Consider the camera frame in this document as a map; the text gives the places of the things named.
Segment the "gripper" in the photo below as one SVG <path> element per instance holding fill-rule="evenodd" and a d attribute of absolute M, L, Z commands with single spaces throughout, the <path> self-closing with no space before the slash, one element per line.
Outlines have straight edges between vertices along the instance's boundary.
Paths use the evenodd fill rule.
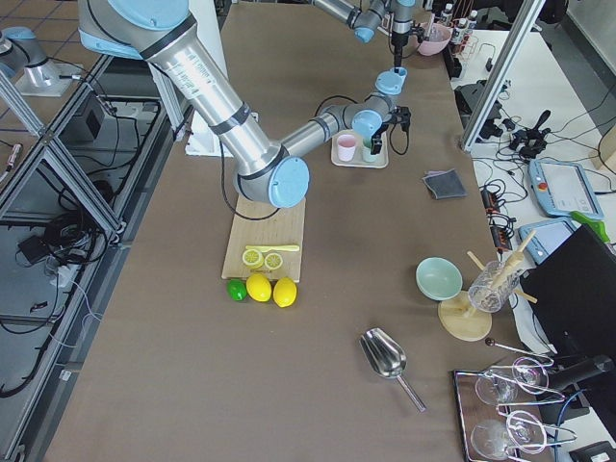
<path fill-rule="evenodd" d="M 424 39 L 424 27 L 413 19 L 394 18 L 390 27 L 390 45 L 394 55 L 395 71 L 401 69 L 403 48 L 408 44 L 411 36 L 416 36 L 418 43 L 421 43 Z"/>
<path fill-rule="evenodd" d="M 406 140 L 410 141 L 410 123 L 411 123 L 411 112 L 408 107 L 400 106 L 396 107 L 394 112 L 391 114 L 390 118 L 384 121 L 381 126 L 377 129 L 377 131 L 372 135 L 371 138 L 371 154 L 378 155 L 382 149 L 382 134 L 387 131 L 387 129 L 392 126 L 400 126 L 403 133 L 406 134 Z"/>

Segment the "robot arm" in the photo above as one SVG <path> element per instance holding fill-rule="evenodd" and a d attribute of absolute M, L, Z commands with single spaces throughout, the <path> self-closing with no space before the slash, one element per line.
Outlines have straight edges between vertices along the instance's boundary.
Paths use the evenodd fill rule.
<path fill-rule="evenodd" d="M 378 75 L 364 102 L 327 107 L 276 141 L 199 39 L 188 2 L 81 1 L 78 12 L 84 47 L 159 68 L 235 158 L 238 193 L 276 208 L 293 208 L 307 193 L 310 173 L 303 155 L 346 129 L 369 139 L 393 118 L 407 76 L 396 59 L 393 68 Z"/>
<path fill-rule="evenodd" d="M 375 35 L 386 15 L 390 17 L 389 38 L 390 51 L 394 58 L 394 70 L 402 68 L 402 61 L 413 55 L 404 54 L 404 47 L 412 36 L 417 38 L 418 45 L 424 41 L 424 28 L 413 19 L 414 1 L 371 1 L 366 10 L 353 6 L 348 1 L 315 0 L 308 1 L 325 13 L 345 23 L 353 31 L 355 37 L 368 43 Z"/>

